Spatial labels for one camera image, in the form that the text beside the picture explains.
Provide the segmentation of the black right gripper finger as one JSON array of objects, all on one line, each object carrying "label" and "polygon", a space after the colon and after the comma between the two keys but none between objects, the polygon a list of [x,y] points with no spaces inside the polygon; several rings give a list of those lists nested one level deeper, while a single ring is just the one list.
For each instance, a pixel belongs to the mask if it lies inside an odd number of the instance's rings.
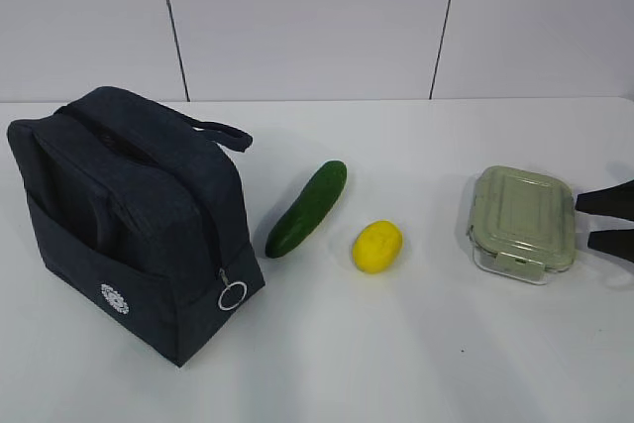
[{"label": "black right gripper finger", "polygon": [[589,215],[607,216],[633,221],[634,181],[582,193],[578,196],[576,210]]},{"label": "black right gripper finger", "polygon": [[634,230],[603,230],[589,234],[587,246],[619,259],[634,262]]}]

